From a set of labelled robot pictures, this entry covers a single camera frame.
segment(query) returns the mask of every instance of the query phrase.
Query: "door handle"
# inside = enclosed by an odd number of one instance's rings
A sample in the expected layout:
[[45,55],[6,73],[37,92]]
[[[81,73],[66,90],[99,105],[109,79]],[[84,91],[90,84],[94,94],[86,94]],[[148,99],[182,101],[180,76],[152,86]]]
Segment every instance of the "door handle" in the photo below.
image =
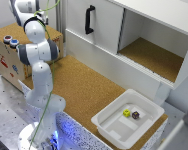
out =
[[86,24],[85,24],[85,31],[86,34],[90,34],[92,32],[94,32],[94,30],[92,28],[90,28],[90,12],[95,10],[95,7],[90,5],[90,8],[88,8],[86,10]]

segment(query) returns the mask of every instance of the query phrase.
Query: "white tray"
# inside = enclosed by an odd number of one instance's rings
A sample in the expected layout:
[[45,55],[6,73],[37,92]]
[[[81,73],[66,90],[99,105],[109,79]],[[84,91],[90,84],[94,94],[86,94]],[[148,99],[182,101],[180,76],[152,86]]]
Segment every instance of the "white tray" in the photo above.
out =
[[[129,117],[123,115],[125,109],[131,111]],[[138,119],[132,118],[135,111],[140,114]],[[129,149],[163,113],[163,108],[129,89],[91,120],[98,127],[100,134],[112,144],[120,149]]]

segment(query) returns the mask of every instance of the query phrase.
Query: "cardboard box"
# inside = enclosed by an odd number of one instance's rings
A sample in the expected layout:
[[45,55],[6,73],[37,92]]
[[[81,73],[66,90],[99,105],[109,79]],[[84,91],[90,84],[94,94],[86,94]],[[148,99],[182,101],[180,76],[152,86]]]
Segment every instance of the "cardboard box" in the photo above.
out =
[[[47,30],[51,39],[60,49],[58,57],[60,59],[63,57],[63,35],[49,26],[47,26]],[[4,44],[3,38],[6,35],[11,35],[13,39],[19,40],[20,44],[28,44],[31,42],[28,40],[23,28],[19,27],[16,23],[0,29],[0,74],[19,90],[22,90],[18,79],[22,81],[31,76],[32,70],[30,66],[26,66],[20,62],[16,49],[12,49],[9,45]]]

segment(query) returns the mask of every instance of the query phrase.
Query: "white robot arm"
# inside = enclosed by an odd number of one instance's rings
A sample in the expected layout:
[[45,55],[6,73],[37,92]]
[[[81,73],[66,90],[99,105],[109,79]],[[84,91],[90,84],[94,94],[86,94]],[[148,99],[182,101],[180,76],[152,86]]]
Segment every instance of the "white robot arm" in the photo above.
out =
[[[17,52],[20,61],[32,67],[34,89],[27,93],[26,101],[30,105],[41,108],[39,116],[42,118],[53,89],[52,73],[45,61],[57,59],[59,49],[52,40],[45,38],[44,13],[34,16],[34,13],[40,9],[39,0],[10,0],[9,5],[16,22],[24,28],[27,37],[33,43],[19,45]],[[47,111],[34,138],[33,147],[44,149],[43,143],[49,141],[57,130],[55,114],[63,111],[65,106],[64,98],[52,94]],[[36,129],[32,132],[29,140],[33,140]]]

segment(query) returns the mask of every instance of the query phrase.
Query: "brown work surface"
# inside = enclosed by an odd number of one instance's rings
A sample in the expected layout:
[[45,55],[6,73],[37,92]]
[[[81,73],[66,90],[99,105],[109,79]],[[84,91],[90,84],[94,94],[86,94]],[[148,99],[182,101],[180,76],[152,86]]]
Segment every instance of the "brown work surface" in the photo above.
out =
[[[114,150],[117,150],[98,133],[91,118],[124,93],[125,89],[72,56],[67,56],[55,63],[54,76],[53,93],[65,98],[66,108],[64,111]],[[31,77],[24,80],[23,83],[33,88]],[[139,150],[166,119],[167,115],[163,115],[131,150]]]
[[[52,40],[59,36],[62,36],[62,34],[58,31],[56,31],[55,29],[53,29],[49,26],[46,26],[46,28],[47,28]],[[24,29],[22,27],[18,26],[17,23],[13,23],[6,27],[0,28],[0,41],[2,43],[4,42],[3,39],[6,35],[11,35],[13,37],[13,39],[19,40],[20,44],[32,43],[27,38],[27,35],[24,32]]]
[[184,59],[143,38],[119,51],[162,77],[175,82]]

